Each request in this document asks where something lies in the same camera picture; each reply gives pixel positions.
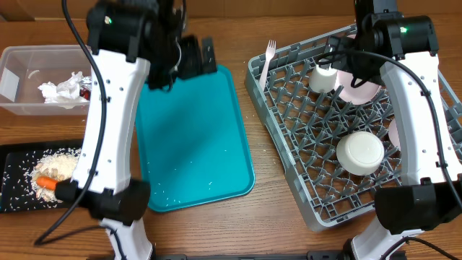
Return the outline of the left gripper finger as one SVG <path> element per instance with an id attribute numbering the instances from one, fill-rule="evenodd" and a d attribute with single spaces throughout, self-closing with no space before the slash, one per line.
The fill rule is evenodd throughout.
<path id="1" fill-rule="evenodd" d="M 180 39 L 181 60 L 178 67 L 180 79 L 197 77 L 201 73 L 201 50 L 195 35 L 187 35 Z"/>
<path id="2" fill-rule="evenodd" d="M 214 53 L 214 45 L 212 38 L 202 39 L 202 72 L 204 74 L 211 74 L 217 72 L 217 63 Z"/>

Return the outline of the white paper cup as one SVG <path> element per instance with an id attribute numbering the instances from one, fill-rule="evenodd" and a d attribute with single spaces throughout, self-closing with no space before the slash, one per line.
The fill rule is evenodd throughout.
<path id="1" fill-rule="evenodd" d="M 313 92 L 327 93 L 334 89 L 338 70 L 324 69 L 316 65 L 309 77 L 309 87 Z"/>

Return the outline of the white plastic fork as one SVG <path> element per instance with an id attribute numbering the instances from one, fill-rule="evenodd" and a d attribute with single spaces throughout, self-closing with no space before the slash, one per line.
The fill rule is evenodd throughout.
<path id="1" fill-rule="evenodd" d="M 268 75 L 268 71 L 269 71 L 269 64 L 270 64 L 271 60 L 273 59 L 275 53 L 276 53 L 276 41 L 275 40 L 270 40 L 268 45 L 267 45 L 267 48 L 266 48 L 265 62 L 264 62 L 263 69 L 262 69 L 262 72 L 261 72 L 261 76 L 260 76 L 260 79 L 259 79 L 259 84 L 260 84 L 260 88 L 261 88 L 262 91 L 264 91 L 264 89 L 265 89 L 266 79 L 267 79 L 267 75 Z"/>

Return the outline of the pink bowl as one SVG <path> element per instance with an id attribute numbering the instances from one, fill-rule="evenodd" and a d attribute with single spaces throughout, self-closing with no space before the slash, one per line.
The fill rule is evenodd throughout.
<path id="1" fill-rule="evenodd" d="M 401 149 L 400 146 L 400 141 L 399 141 L 399 135 L 398 135 L 398 129 L 396 125 L 396 120 L 393 119 L 388 126 L 388 138 L 391 142 L 391 144 L 396 147 L 398 150 Z"/>

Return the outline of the red snack wrapper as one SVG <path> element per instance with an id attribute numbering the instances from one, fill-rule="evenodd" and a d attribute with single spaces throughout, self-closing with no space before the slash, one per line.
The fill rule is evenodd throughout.
<path id="1" fill-rule="evenodd" d="M 92 78 L 83 77 L 79 81 L 79 95 L 85 100 L 89 100 L 91 91 L 92 91 Z"/>

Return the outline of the white bowl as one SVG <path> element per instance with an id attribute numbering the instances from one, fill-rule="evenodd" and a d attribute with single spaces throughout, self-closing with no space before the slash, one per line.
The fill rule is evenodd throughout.
<path id="1" fill-rule="evenodd" d="M 374 134 L 358 131 L 349 134 L 336 146 L 336 157 L 341 167 L 356 176 L 374 173 L 385 155 L 382 142 Z"/>

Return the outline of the torn white tissue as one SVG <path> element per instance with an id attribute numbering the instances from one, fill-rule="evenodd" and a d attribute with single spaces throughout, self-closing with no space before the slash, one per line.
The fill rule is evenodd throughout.
<path id="1" fill-rule="evenodd" d="M 52 82 L 48 83 L 43 83 L 38 87 L 38 89 L 41 91 L 42 96 L 45 98 L 44 103 L 58 103 L 56 102 L 56 86 Z M 68 105 L 68 103 L 65 103 L 64 105 L 65 109 L 72 109 L 72 105 Z"/>

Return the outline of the orange carrot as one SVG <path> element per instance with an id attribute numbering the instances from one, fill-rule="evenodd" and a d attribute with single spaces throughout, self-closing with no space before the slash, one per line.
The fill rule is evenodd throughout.
<path id="1" fill-rule="evenodd" d="M 58 181 L 56 179 L 47 177 L 47 176 L 40 176 L 36 179 L 36 184 L 39 185 L 41 188 L 48 189 L 51 191 L 56 190 L 56 185 Z"/>

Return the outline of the rice and peanut shells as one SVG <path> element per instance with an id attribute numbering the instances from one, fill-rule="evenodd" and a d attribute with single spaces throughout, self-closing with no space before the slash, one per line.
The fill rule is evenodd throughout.
<path id="1" fill-rule="evenodd" d="M 77 165 L 81 150 L 79 149 L 79 154 L 57 154 L 57 155 L 48 155 L 39 160 L 39 163 L 35 166 L 32 171 L 32 182 L 38 188 L 35 193 L 44 198 L 46 201 L 50 199 L 58 200 L 55 196 L 54 191 L 41 188 L 36 184 L 36 179 L 40 176 L 47 176 L 59 181 L 65 181 L 72 177 L 72 173 Z"/>

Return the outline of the large pink plate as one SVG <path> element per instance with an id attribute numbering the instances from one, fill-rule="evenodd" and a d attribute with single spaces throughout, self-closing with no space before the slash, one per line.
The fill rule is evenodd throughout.
<path id="1" fill-rule="evenodd" d="M 339 97 L 347 103 L 351 102 L 353 105 L 368 103 L 376 96 L 380 89 L 380 85 L 372 82 L 366 82 L 358 88 L 353 88 L 350 85 L 352 80 L 352 74 L 338 71 L 334 89 L 337 90 L 342 86 L 343 90 L 340 92 Z"/>

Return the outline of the white napkin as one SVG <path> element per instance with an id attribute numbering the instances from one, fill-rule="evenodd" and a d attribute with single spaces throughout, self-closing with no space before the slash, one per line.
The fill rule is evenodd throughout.
<path id="1" fill-rule="evenodd" d="M 80 82 L 83 80 L 81 71 L 71 73 L 71 77 L 56 86 L 56 102 L 58 103 L 82 103 L 87 100 L 80 95 Z"/>

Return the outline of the grey dishwasher rack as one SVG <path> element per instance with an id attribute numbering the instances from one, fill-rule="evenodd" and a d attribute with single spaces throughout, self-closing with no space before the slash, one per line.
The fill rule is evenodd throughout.
<path id="1" fill-rule="evenodd" d="M 324 51 L 327 34 L 280 48 L 269 63 L 267 82 L 259 79 L 264 55 L 248 62 L 245 86 L 261 123 L 281 158 L 284 175 L 306 225 L 322 231 L 373 211 L 378 189 L 401 185 L 401 155 L 388 138 L 394 114 L 384 87 L 366 103 L 342 99 L 338 86 L 316 93 L 308 84 L 315 58 Z M 336 159 L 340 139 L 356 131 L 375 134 L 385 157 L 372 174 L 358 176 Z"/>

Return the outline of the black waste tray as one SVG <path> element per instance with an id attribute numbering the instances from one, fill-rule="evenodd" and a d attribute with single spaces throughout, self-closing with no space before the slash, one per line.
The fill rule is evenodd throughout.
<path id="1" fill-rule="evenodd" d="M 66 208 L 67 203 L 38 196 L 32 171 L 48 155 L 79 154 L 81 139 L 1 145 L 1 212 Z"/>

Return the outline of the clear plastic bin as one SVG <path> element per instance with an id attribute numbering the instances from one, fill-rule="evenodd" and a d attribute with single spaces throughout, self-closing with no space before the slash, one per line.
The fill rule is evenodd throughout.
<path id="1" fill-rule="evenodd" d="M 77 45 L 26 45 L 5 48 L 1 55 L 1 107 L 19 116 L 85 116 L 89 103 L 47 103 L 39 89 L 73 75 L 91 75 Z"/>

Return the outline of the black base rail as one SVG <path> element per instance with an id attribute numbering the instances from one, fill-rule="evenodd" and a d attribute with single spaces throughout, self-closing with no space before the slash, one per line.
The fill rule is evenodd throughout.
<path id="1" fill-rule="evenodd" d="M 335 260 L 340 251 L 308 251 L 307 253 L 186 256 L 185 254 L 157 255 L 156 260 Z"/>

